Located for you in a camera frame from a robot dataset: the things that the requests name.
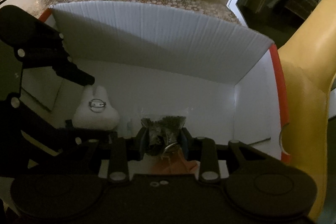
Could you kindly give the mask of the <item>dark snack packet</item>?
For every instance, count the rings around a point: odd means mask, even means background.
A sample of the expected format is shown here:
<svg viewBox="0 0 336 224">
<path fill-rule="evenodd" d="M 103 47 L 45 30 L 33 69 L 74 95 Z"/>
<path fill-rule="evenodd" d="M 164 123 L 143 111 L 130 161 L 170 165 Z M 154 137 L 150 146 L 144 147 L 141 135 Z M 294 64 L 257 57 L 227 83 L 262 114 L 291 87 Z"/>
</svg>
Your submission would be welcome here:
<svg viewBox="0 0 336 224">
<path fill-rule="evenodd" d="M 166 156 L 179 150 L 177 138 L 185 125 L 184 115 L 152 115 L 141 118 L 148 133 L 145 153 L 149 156 Z"/>
</svg>

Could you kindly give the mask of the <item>white rabbit figurine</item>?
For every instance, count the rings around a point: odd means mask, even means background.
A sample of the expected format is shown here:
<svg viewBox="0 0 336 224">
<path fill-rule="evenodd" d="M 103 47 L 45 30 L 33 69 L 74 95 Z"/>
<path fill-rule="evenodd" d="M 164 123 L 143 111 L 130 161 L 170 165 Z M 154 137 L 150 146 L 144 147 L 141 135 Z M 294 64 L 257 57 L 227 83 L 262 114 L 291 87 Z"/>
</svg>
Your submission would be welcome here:
<svg viewBox="0 0 336 224">
<path fill-rule="evenodd" d="M 120 116 L 109 102 L 106 88 L 85 86 L 72 124 L 75 128 L 112 131 L 120 122 Z"/>
</svg>

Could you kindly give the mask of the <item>pink small roll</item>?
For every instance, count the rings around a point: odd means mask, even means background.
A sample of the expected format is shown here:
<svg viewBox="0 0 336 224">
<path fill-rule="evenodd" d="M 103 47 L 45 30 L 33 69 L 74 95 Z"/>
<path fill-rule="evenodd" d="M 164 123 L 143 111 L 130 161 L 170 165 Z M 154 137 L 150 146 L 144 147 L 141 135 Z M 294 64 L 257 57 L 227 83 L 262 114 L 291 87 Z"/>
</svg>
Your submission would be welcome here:
<svg viewBox="0 0 336 224">
<path fill-rule="evenodd" d="M 196 161 L 187 161 L 181 149 L 160 156 L 151 168 L 152 174 L 195 174 Z"/>
</svg>

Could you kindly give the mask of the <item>red shoe box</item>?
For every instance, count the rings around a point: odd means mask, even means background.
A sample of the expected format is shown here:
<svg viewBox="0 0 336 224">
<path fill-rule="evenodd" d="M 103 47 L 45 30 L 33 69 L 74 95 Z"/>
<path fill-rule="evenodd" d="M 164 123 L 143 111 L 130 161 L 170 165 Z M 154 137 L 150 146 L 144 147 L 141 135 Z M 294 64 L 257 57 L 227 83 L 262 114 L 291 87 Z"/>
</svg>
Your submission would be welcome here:
<svg viewBox="0 0 336 224">
<path fill-rule="evenodd" d="M 49 21 L 74 63 L 106 88 L 135 135 L 141 115 L 185 115 L 192 136 L 235 139 L 281 158 L 284 75 L 275 43 L 238 24 L 132 2 L 60 3 Z"/>
</svg>

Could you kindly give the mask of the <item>yellow giraffe chair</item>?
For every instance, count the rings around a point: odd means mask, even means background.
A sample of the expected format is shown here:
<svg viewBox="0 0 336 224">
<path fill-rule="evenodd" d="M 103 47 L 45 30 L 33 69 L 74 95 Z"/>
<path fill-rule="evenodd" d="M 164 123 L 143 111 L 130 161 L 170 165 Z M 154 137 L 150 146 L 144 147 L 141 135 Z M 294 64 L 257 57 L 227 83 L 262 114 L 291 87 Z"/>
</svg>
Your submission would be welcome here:
<svg viewBox="0 0 336 224">
<path fill-rule="evenodd" d="M 327 124 L 335 80 L 335 0 L 322 0 L 278 50 L 288 98 L 289 123 L 281 132 L 289 164 L 309 174 L 317 198 L 309 217 L 317 220 L 327 189 Z"/>
</svg>

